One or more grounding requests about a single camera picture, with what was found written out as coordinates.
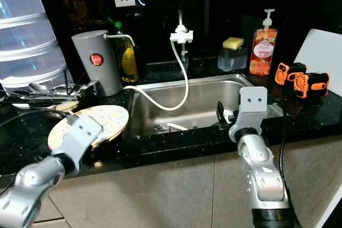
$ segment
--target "stainless steel sink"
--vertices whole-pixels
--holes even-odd
[[[223,104],[225,115],[231,115],[233,111],[238,110],[240,88],[252,86],[244,75],[239,74],[189,80],[189,95],[186,102],[181,108],[171,112],[157,108],[139,92],[134,92],[128,110],[130,120],[123,137],[135,138],[179,131],[176,129],[158,131],[154,127],[156,124],[166,125],[168,122],[188,129],[192,129],[192,121],[197,122],[198,128],[209,127],[217,122],[217,101]],[[138,87],[166,107],[176,106],[185,93],[184,81]]]

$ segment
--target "fork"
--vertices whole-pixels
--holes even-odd
[[[166,125],[163,125],[163,124],[154,125],[154,129],[156,129],[160,132],[165,131],[166,129],[170,129],[170,128],[174,128],[174,129],[178,129],[178,130],[182,130],[182,131],[188,130],[187,128],[182,127],[181,125],[177,125],[177,124],[170,123],[170,122],[166,123]]]
[[[196,120],[192,120],[191,124],[192,124],[192,129],[197,129],[198,128]]]

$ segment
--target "soap dispenser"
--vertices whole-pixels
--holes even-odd
[[[250,62],[250,73],[255,75],[268,75],[271,60],[276,42],[277,30],[270,28],[272,20],[271,12],[274,9],[265,9],[267,13],[266,19],[263,21],[264,28],[257,29],[254,33],[252,46],[252,56]]]

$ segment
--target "orange device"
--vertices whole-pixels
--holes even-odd
[[[295,64],[285,64],[281,62],[278,65],[275,81],[279,85],[284,85],[286,82],[293,82],[294,76],[297,73],[305,73],[306,69],[306,65],[300,62],[296,62]]]
[[[329,73],[297,73],[294,78],[294,94],[300,98],[326,96],[329,87]]]

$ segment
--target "white cutting board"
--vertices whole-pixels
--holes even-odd
[[[342,96],[342,35],[311,29],[294,62],[307,65],[307,73],[328,72],[329,90]]]

